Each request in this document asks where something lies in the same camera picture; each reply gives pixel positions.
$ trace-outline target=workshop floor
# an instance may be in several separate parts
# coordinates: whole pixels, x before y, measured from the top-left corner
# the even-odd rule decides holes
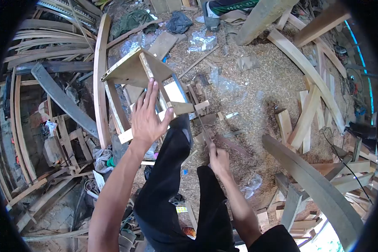
[[[113,17],[113,20],[120,14],[123,14],[118,12],[117,6],[115,6],[114,9],[110,9],[109,12]],[[203,24],[195,21],[195,18],[202,13],[201,11],[183,12],[193,20],[193,25],[186,32],[186,35],[189,37],[192,32],[198,31],[202,27]],[[162,17],[164,20],[168,20],[171,17],[171,14],[163,13],[157,16]],[[225,28],[239,29],[238,27],[230,26],[229,24],[226,24]],[[298,30],[295,27],[287,23],[283,29],[283,34],[292,41],[292,38],[297,31]],[[280,164],[269,155],[265,149],[263,149],[262,135],[270,134],[276,139],[280,138],[279,128],[274,114],[285,108],[289,111],[292,126],[295,127],[299,117],[297,92],[305,90],[305,84],[302,79],[303,73],[283,52],[267,39],[263,40],[257,38],[250,45],[237,46],[233,39],[234,34],[229,33],[227,35],[227,44],[229,48],[228,55],[223,56],[222,46],[224,45],[223,43],[225,43],[225,33],[222,25],[216,35],[218,37],[218,45],[220,45],[220,48],[215,50],[211,56],[220,58],[222,62],[213,62],[210,56],[206,59],[221,69],[221,76],[236,83],[235,91],[222,93],[217,87],[210,84],[203,87],[203,95],[199,95],[194,84],[196,81],[200,84],[200,80],[197,77],[195,78],[195,76],[197,76],[198,73],[204,73],[204,69],[208,67],[204,61],[201,61],[185,74],[181,78],[181,81],[184,84],[192,84],[197,92],[197,97],[200,102],[206,100],[204,93],[207,94],[207,98],[210,102],[210,113],[221,112],[225,116],[238,112],[238,115],[233,116],[230,119],[224,119],[223,121],[217,120],[213,126],[206,126],[206,128],[210,128],[215,134],[226,134],[240,129],[246,130],[245,134],[231,137],[229,140],[252,154],[252,158],[247,158],[239,154],[237,151],[229,149],[222,143],[217,142],[216,144],[229,152],[231,162],[230,168],[234,175],[234,179],[239,186],[246,185],[248,180],[252,178],[255,173],[262,177],[262,185],[255,191],[255,194],[248,199],[254,211],[257,211],[258,209],[266,207],[276,192],[277,187],[274,185],[274,174],[278,172],[287,174]],[[167,64],[173,68],[177,75],[182,73],[188,66],[205,53],[188,53],[188,44],[188,41],[176,44],[170,52],[171,58],[167,60]],[[122,45],[123,43],[116,45],[109,50],[108,63],[116,62],[121,58],[120,49]],[[303,47],[302,52],[305,55],[313,55],[312,43]],[[242,73],[237,67],[237,59],[251,54],[257,56],[260,67]],[[345,118],[345,121],[350,119],[353,120],[353,101],[348,95],[342,97],[341,75],[328,58],[326,58],[325,63],[327,70],[335,77],[335,100],[343,118]],[[333,141],[334,144],[339,146],[348,144],[347,135],[346,140],[343,141],[343,137],[340,136],[334,122],[332,128],[334,130],[333,136],[330,128],[323,128],[321,131],[318,131],[316,121],[314,120],[311,131],[311,150],[308,153],[301,155],[301,157],[309,163],[332,163],[333,155],[330,145],[323,134],[325,134],[329,141]],[[201,127],[192,124],[193,137],[200,134],[200,132]],[[197,218],[200,207],[200,189],[196,168],[200,165],[208,164],[209,162],[207,157],[208,150],[206,149],[205,144],[195,143],[192,151],[195,150],[197,150],[197,154],[182,167],[183,169],[188,170],[188,174],[181,176],[179,193],[190,202]],[[135,192],[136,189],[143,186],[145,183],[143,169],[144,167],[142,166],[136,175],[132,192]],[[309,203],[307,208],[297,216],[297,219],[303,219],[309,213],[309,210],[317,210],[317,207],[313,203]],[[270,225],[262,227],[263,231],[266,231],[268,228],[278,223],[274,210],[270,209],[268,214]],[[181,217],[181,219],[187,220],[187,216],[182,215]]]

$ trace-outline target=person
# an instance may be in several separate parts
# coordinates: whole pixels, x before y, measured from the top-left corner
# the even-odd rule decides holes
[[[200,210],[196,239],[179,226],[176,208],[169,199],[178,193],[181,164],[193,145],[188,114],[173,118],[168,108],[161,122],[155,113],[158,83],[150,79],[147,92],[133,107],[133,140],[106,181],[89,227],[88,251],[119,251],[118,235],[133,179],[151,144],[167,130],[156,163],[134,205],[134,216],[148,243],[156,251],[238,251],[234,247],[227,198],[215,175],[222,181],[230,201],[234,226],[248,251],[299,251],[283,225],[262,234],[257,216],[238,189],[229,167],[229,156],[210,146],[210,167],[200,166]]]
[[[249,10],[253,8],[259,0],[215,0],[202,4],[203,18],[209,31],[218,31],[220,17],[233,10]]]

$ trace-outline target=black pants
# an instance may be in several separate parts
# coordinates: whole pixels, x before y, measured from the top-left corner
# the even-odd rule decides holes
[[[233,250],[227,198],[209,167],[197,168],[200,212],[196,240],[182,232],[176,208],[168,202],[178,193],[181,164],[189,152],[185,134],[180,129],[169,129],[151,175],[136,199],[135,218],[156,251]]]

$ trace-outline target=left hand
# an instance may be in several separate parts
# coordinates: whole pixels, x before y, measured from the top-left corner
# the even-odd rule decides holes
[[[174,109],[168,108],[161,122],[156,114],[158,83],[154,78],[148,82],[147,92],[141,94],[133,106],[132,133],[133,142],[138,142],[148,150],[150,146],[166,132],[173,119]]]

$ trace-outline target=black cable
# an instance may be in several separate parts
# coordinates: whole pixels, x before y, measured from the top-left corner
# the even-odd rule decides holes
[[[336,150],[335,146],[329,142],[329,140],[326,138],[325,133],[323,133],[323,131],[322,131],[322,134],[323,134],[323,136],[325,137],[326,141],[328,141],[328,143],[329,143],[329,144],[333,147],[333,149],[335,150],[336,155],[337,155],[337,157],[339,158],[339,160],[340,160],[341,162],[343,162],[343,159],[340,159],[339,154],[337,153],[337,150]],[[370,199],[370,197],[368,196],[368,194],[367,194],[366,191],[364,190],[364,187],[363,187],[363,185],[360,183],[360,180],[358,180],[357,176],[356,176],[356,175],[354,174],[354,172],[350,169],[350,167],[347,166],[347,164],[345,164],[345,163],[343,163],[343,164],[344,164],[344,165],[345,165],[345,166],[351,171],[351,173],[353,174],[353,176],[356,178],[358,184],[360,184],[361,189],[363,189],[363,192],[364,192],[365,195],[367,196],[368,200],[369,200],[369,201],[371,202],[371,204],[373,205],[372,200]]]

